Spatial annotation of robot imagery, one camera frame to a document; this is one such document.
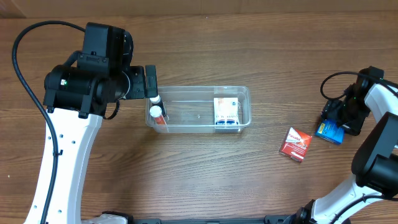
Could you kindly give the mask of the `dark bottle white cap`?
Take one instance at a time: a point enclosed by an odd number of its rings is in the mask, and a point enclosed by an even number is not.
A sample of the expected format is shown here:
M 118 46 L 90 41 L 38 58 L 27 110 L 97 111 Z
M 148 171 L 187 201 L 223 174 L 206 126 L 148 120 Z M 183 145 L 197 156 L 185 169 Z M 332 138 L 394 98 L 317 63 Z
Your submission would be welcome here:
M 164 102 L 163 102 L 162 98 L 159 95 L 157 95 L 157 96 L 155 96 L 153 98 L 150 98 L 150 102 L 152 103 L 153 106 L 159 106 L 161 108 L 161 111 L 162 111 L 162 116 L 166 117 L 167 112 L 166 112 L 166 109 L 165 109 L 165 106 L 164 106 Z

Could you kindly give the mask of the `orange tube white cap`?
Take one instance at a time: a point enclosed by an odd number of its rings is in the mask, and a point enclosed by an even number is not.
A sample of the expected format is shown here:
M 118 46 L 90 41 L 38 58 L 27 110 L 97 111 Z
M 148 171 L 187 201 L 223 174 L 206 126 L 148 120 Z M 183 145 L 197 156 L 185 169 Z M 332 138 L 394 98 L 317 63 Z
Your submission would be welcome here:
M 152 106 L 149 110 L 149 114 L 158 125 L 166 125 L 165 118 L 162 114 L 162 108 L 160 106 Z

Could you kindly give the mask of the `red Panadol box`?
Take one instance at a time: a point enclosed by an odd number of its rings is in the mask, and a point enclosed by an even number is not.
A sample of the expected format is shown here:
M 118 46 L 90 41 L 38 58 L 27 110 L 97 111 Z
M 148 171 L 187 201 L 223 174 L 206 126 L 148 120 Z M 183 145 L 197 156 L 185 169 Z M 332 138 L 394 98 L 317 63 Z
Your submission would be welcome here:
M 312 141 L 312 137 L 313 136 L 309 134 L 290 127 L 279 149 L 279 153 L 297 162 L 303 162 Z

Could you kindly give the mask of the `white blue medicine box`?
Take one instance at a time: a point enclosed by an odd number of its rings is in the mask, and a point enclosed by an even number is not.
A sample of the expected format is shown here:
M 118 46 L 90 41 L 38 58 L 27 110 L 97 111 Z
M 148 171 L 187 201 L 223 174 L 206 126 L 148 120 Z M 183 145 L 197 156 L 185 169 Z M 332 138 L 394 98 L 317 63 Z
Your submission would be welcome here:
M 238 98 L 214 98 L 215 125 L 238 125 Z

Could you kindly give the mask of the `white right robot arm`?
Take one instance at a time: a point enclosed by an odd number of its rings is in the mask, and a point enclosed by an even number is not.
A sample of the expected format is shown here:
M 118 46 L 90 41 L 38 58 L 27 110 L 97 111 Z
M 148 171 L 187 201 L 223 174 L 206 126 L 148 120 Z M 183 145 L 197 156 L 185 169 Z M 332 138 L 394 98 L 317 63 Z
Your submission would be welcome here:
M 346 133 L 357 136 L 373 114 L 376 126 L 357 150 L 351 177 L 328 195 L 311 200 L 285 223 L 349 223 L 350 216 L 397 195 L 397 84 L 384 79 L 384 71 L 370 66 L 355 73 L 356 82 L 341 96 L 329 98 L 321 113 Z

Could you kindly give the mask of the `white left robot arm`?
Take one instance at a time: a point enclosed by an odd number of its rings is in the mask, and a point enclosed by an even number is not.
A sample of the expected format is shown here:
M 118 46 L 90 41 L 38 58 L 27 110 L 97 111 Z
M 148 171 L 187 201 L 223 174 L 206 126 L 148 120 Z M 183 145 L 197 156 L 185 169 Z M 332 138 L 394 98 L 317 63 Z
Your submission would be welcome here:
M 86 169 L 107 106 L 158 95 L 155 67 L 131 65 L 128 31 L 90 22 L 83 32 L 83 48 L 46 75 L 44 98 L 35 103 L 46 132 L 27 223 L 81 223 Z

